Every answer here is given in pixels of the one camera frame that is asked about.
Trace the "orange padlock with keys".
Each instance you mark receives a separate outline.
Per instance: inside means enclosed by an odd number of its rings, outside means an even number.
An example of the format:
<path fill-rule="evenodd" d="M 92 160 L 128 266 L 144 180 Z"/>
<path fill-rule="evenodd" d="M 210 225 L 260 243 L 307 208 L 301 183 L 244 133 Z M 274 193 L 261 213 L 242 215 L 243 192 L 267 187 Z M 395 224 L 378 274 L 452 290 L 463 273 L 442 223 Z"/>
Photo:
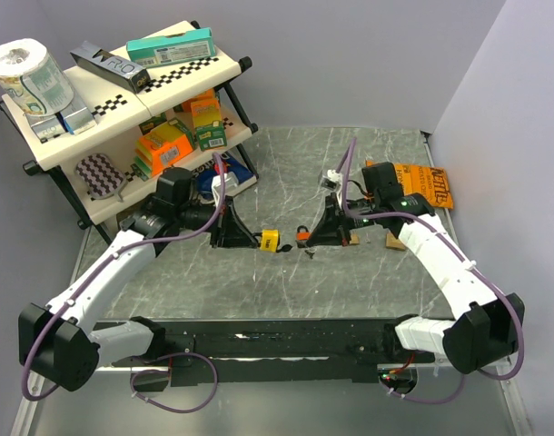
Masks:
<path fill-rule="evenodd" d="M 298 248 L 306 249 L 309 247 L 308 240 L 311 236 L 310 230 L 305 225 L 300 225 L 296 229 L 296 244 Z"/>

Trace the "yellow padlock with keys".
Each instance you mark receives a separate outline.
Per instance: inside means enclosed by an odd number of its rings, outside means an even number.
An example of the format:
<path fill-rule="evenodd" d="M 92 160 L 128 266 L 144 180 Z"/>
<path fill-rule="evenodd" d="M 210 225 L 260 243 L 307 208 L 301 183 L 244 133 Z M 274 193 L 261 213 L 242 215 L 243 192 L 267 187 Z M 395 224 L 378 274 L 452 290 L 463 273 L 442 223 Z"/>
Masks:
<path fill-rule="evenodd" d="M 280 232 L 276 229 L 264 229 L 253 236 L 258 239 L 261 251 L 267 253 L 288 253 L 292 250 L 290 244 L 281 245 Z"/>

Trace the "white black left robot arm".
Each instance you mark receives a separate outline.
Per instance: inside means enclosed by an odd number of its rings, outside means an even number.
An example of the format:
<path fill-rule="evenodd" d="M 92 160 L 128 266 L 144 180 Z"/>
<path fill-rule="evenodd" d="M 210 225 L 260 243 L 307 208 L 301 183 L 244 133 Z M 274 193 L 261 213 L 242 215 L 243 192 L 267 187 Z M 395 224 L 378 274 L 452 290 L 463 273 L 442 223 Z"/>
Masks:
<path fill-rule="evenodd" d="M 126 284 L 171 242 L 209 233 L 214 247 L 257 247 L 227 193 L 237 183 L 232 171 L 215 175 L 214 202 L 201 204 L 191 198 L 191 172 L 166 169 L 155 192 L 122 221 L 111 245 L 76 282 L 47 305 L 30 303 L 22 310 L 18 339 L 23 375 L 36 372 L 76 391 L 97 368 L 124 358 L 137 357 L 147 365 L 160 362 L 166 352 L 160 324 L 137 316 L 103 330 L 95 325 Z"/>

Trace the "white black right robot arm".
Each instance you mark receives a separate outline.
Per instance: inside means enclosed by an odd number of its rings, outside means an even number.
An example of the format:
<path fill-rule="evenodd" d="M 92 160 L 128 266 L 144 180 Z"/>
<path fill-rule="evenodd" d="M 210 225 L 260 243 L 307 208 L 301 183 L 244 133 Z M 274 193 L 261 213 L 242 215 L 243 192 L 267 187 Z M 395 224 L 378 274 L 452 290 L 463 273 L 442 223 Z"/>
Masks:
<path fill-rule="evenodd" d="M 359 200 L 347 199 L 346 174 L 322 174 L 320 184 L 330 190 L 322 218 L 310 233 L 299 235 L 298 244 L 347 246 L 352 231 L 379 225 L 419 260 L 451 311 L 448 320 L 408 316 L 398 322 L 383 339 L 384 354 L 394 362 L 405 361 L 414 351 L 444 355 L 463 374 L 521 356 L 525 306 L 520 297 L 503 294 L 480 274 L 424 196 L 403 191 L 392 163 L 366 166 L 361 174 L 366 191 Z"/>

